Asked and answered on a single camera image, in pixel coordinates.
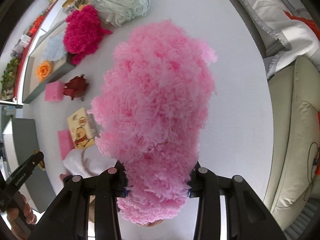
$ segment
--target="pink cube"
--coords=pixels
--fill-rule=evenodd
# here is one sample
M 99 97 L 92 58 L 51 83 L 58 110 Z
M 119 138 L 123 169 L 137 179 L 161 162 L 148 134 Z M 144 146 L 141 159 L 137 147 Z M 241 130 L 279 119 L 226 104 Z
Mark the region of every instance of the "pink cube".
M 63 88 L 64 88 L 64 83 L 61 83 L 59 81 L 46 84 L 44 100 L 49 102 L 62 101 Z
M 58 143 L 61 159 L 64 160 L 68 153 L 75 148 L 69 130 L 58 131 Z

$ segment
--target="magenta fluffy object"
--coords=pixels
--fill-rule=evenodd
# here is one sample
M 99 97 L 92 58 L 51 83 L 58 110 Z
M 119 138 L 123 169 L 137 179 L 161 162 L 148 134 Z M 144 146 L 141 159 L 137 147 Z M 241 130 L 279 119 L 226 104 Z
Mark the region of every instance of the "magenta fluffy object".
M 90 112 L 104 128 L 99 150 L 126 169 L 130 193 L 118 206 L 134 223 L 172 218 L 187 201 L 217 57 L 171 21 L 135 28 L 113 57 Z
M 94 54 L 105 34 L 112 31 L 103 29 L 97 11 L 92 5 L 86 5 L 81 11 L 75 10 L 66 19 L 68 26 L 63 37 L 67 52 L 75 54 L 74 65 L 79 64 L 85 56 Z

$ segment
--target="white table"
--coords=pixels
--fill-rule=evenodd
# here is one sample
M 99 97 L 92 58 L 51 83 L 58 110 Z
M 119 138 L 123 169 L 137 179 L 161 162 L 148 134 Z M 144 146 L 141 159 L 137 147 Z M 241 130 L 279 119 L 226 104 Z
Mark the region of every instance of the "white table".
M 209 119 L 200 138 L 200 164 L 220 176 L 242 175 L 263 199 L 270 175 L 273 149 L 271 100 L 260 53 L 237 11 L 229 0 L 151 0 L 144 18 L 125 23 L 106 37 L 99 50 L 87 56 L 61 80 L 84 74 L 90 83 L 85 101 L 44 101 L 44 93 L 24 108 L 26 118 L 35 118 L 40 149 L 56 193 L 62 188 L 59 174 L 64 173 L 57 131 L 68 128 L 66 119 L 73 112 L 89 109 L 92 98 L 100 94 L 102 74 L 111 69 L 111 53 L 126 41 L 132 28 L 150 22 L 172 19 L 192 37 L 204 38 L 216 50 L 218 62 L 211 64 L 216 93 L 210 100 Z M 190 240 L 193 238 L 197 200 L 191 199 L 181 213 L 154 228 L 141 228 L 120 220 L 126 240 Z M 226 220 L 222 214 L 222 238 Z

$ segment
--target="human hand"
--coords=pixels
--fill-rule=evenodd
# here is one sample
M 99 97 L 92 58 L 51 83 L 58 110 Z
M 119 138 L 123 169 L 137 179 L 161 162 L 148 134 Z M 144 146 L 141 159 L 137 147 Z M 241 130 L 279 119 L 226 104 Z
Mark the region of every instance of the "human hand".
M 25 203 L 23 207 L 23 215 L 26 217 L 26 223 L 29 225 L 33 225 L 37 222 L 37 217 L 34 215 L 33 210 L 30 208 L 30 205 L 27 203 L 27 199 L 24 195 L 22 195 L 23 202 Z M 19 210 L 17 208 L 8 208 L 7 209 L 7 220 L 11 225 L 11 231 L 15 233 L 18 237 L 23 240 L 27 240 L 28 237 L 22 231 L 22 229 L 17 225 L 14 221 L 19 216 Z

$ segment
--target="dark red flower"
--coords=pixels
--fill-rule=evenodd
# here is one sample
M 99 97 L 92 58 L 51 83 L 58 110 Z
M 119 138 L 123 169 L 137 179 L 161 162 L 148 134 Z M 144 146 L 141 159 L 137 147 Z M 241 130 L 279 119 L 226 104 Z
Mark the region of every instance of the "dark red flower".
M 66 87 L 63 89 L 63 94 L 65 96 L 70 96 L 71 100 L 73 100 L 74 98 L 79 98 L 84 95 L 89 83 L 86 82 L 84 75 L 81 75 L 74 77 L 64 85 Z

